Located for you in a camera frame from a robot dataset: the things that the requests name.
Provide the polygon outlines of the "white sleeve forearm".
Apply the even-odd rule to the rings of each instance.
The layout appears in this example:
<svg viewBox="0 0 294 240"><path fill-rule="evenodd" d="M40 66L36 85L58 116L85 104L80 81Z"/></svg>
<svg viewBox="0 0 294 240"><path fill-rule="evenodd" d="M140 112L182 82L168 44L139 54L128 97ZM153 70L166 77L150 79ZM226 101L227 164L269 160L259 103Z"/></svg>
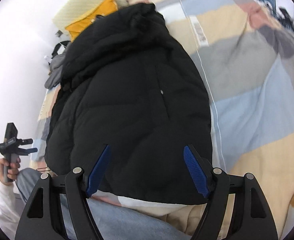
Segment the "white sleeve forearm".
<svg viewBox="0 0 294 240"><path fill-rule="evenodd" d="M13 188L12 183L5 185L0 181L0 228L9 239L15 238L20 220Z"/></svg>

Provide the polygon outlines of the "person's left hand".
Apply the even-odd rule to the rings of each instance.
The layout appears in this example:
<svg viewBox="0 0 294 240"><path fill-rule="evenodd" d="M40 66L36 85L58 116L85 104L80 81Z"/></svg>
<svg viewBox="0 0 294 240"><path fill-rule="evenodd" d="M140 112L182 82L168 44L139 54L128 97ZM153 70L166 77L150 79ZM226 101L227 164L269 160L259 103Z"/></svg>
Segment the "person's left hand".
<svg viewBox="0 0 294 240"><path fill-rule="evenodd" d="M9 163L5 158L0 158L0 182L6 186L11 186L17 179L21 159L17 158L14 163Z"/></svg>

